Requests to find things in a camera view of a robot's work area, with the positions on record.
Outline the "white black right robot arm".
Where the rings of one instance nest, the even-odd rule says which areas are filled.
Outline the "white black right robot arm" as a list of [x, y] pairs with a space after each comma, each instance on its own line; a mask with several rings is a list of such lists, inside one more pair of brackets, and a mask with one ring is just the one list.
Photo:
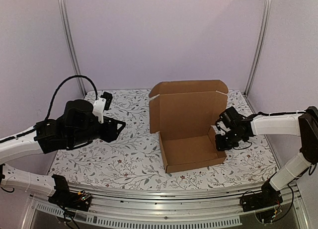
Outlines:
[[220, 152], [235, 149], [240, 142], [265, 136], [281, 168], [261, 187], [257, 196], [261, 207], [268, 207], [276, 199], [276, 192], [283, 189], [306, 171], [312, 174], [318, 165], [318, 109], [310, 106], [293, 112], [263, 113], [249, 116], [227, 108], [216, 120], [216, 127], [225, 126], [223, 134], [215, 136], [216, 149]]

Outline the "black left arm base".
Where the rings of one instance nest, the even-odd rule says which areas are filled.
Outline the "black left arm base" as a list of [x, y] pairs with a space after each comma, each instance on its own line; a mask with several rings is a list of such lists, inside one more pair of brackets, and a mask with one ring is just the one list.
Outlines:
[[48, 197], [48, 202], [62, 208], [88, 212], [92, 201], [92, 194], [81, 190], [71, 192], [69, 189], [57, 189], [55, 193]]

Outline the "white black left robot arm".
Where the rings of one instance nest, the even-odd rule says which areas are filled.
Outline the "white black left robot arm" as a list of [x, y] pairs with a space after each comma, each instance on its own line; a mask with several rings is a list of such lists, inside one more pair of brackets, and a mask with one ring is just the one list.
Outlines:
[[70, 206], [74, 196], [63, 176], [44, 175], [46, 166], [35, 166], [36, 160], [47, 160], [54, 152], [74, 151], [95, 140], [115, 141], [126, 124], [104, 115], [109, 104], [104, 99], [94, 103], [71, 100], [62, 116], [44, 121], [0, 141], [0, 185], [55, 197]]

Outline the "brown cardboard box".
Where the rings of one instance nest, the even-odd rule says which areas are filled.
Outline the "brown cardboard box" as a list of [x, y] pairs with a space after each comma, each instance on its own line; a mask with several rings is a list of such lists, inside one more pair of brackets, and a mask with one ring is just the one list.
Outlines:
[[150, 133], [159, 135], [166, 173], [218, 165], [213, 126], [226, 109], [228, 87], [221, 80], [164, 81], [149, 93]]

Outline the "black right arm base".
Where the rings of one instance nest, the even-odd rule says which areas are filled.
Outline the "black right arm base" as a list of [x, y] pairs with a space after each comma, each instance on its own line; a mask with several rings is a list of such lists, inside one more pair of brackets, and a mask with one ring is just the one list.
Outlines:
[[273, 207], [283, 203], [280, 191], [262, 189], [260, 192], [248, 190], [239, 199], [244, 212], [255, 211], [267, 207]]

